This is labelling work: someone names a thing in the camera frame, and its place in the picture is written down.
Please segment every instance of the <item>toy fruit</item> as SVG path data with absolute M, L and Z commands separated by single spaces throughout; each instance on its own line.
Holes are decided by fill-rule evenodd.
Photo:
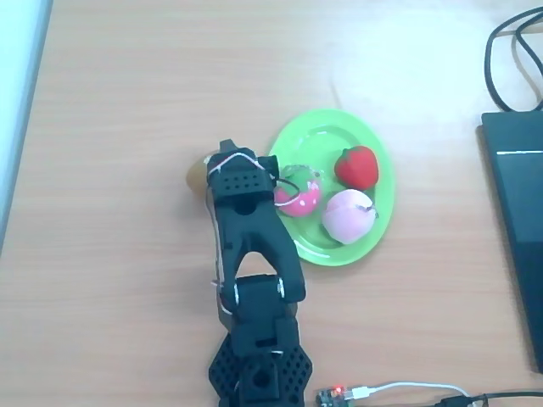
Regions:
M 281 205 L 295 197 L 298 189 L 285 182 L 279 182 L 275 190 L 277 207 L 284 214 L 294 217 L 306 216 L 313 212 L 321 200 L 318 174 L 305 165 L 291 165 L 285 167 L 281 177 L 299 189 L 299 196 L 292 203 Z
M 205 197 L 207 188 L 207 161 L 216 152 L 211 152 L 196 161 L 187 172 L 187 185 L 199 197 Z
M 333 167 L 336 176 L 350 188 L 365 191 L 373 187 L 379 178 L 375 154 L 364 146 L 346 148 Z
M 355 189 L 336 193 L 322 213 L 322 224 L 330 237 L 350 244 L 366 235 L 377 218 L 372 200 Z

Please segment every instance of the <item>table surface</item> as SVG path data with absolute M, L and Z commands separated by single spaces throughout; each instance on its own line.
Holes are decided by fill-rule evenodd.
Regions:
M 487 36 L 536 5 L 57 0 L 2 258 L 0 404 L 215 405 L 206 371 L 225 331 L 213 231 L 184 175 L 224 138 L 264 153 L 321 107 L 373 127 L 398 189 L 366 259 L 304 264 L 307 398 L 394 380 L 542 388 L 476 135 L 496 111 Z M 540 35 L 529 41 L 543 53 Z M 531 107 L 511 37 L 493 63 L 504 98 Z M 250 255 L 242 271 L 263 267 Z M 445 394 L 395 390 L 367 405 Z

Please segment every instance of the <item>robotic arm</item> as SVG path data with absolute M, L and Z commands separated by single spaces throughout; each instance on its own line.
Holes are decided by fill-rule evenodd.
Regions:
M 226 140 L 207 172 L 217 239 L 217 305 L 228 330 L 209 370 L 219 407 L 303 406 L 312 365 L 299 345 L 295 315 L 305 281 L 273 202 L 277 158 L 257 157 Z M 277 274 L 236 278 L 249 252 L 262 254 Z

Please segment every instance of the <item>green plate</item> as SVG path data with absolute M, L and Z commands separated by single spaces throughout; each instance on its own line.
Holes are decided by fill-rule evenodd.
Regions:
M 321 216 L 327 201 L 345 189 L 333 173 L 336 160 L 344 148 L 359 145 L 369 147 L 377 156 L 379 181 L 365 193 L 375 203 L 379 217 L 363 238 L 343 245 L 327 234 Z M 362 120 L 343 110 L 310 110 L 285 126 L 270 155 L 277 156 L 280 169 L 290 164 L 307 164 L 322 174 L 322 200 L 311 215 L 291 218 L 281 214 L 300 258 L 316 265 L 347 265 L 361 259 L 377 245 L 392 216 L 395 175 L 383 144 Z

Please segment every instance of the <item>black cable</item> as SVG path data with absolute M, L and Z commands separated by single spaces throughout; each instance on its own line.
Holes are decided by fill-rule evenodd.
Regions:
M 439 403 L 434 404 L 432 407 L 469 407 L 472 403 L 483 401 L 484 406 L 489 405 L 490 399 L 505 399 L 513 397 L 542 397 L 543 391 L 525 391 L 525 392 L 503 392 L 503 393 L 487 393 L 480 394 L 475 397 L 468 397 L 464 395 L 452 396 L 442 399 Z
M 527 20 L 526 22 L 522 23 L 516 30 L 515 30 L 515 37 L 517 38 L 518 43 L 524 48 L 526 53 L 534 60 L 535 65 L 537 66 L 539 72 L 543 76 L 543 64 L 541 63 L 541 60 L 539 57 L 535 54 L 534 50 L 528 45 L 528 43 L 524 40 L 522 37 L 522 31 L 535 23 L 537 23 L 539 20 L 543 19 L 543 7 L 536 7 L 532 8 L 531 10 L 525 11 L 521 14 L 518 14 L 506 22 L 498 25 L 489 36 L 488 41 L 486 42 L 486 49 L 484 50 L 484 81 L 486 82 L 486 87 L 489 90 L 489 94 L 492 97 L 492 100 L 494 100 L 495 104 L 498 105 L 498 107 L 506 112 L 514 112 L 516 110 L 511 109 L 507 103 L 503 101 L 503 99 L 500 97 L 498 91 L 496 90 L 494 86 L 494 81 L 492 80 L 492 69 L 490 66 L 490 60 L 492 56 L 492 44 L 494 43 L 494 40 L 506 27 L 511 25 L 512 23 L 515 23 L 521 19 L 524 19 L 526 17 L 529 17 L 530 15 L 538 14 L 535 17 Z M 543 109 L 543 100 L 541 100 L 538 105 L 533 110 L 541 110 Z
M 490 399 L 507 399 L 511 397 L 543 397 L 543 392 L 503 392 L 487 393 L 472 397 L 472 401 L 484 401 Z

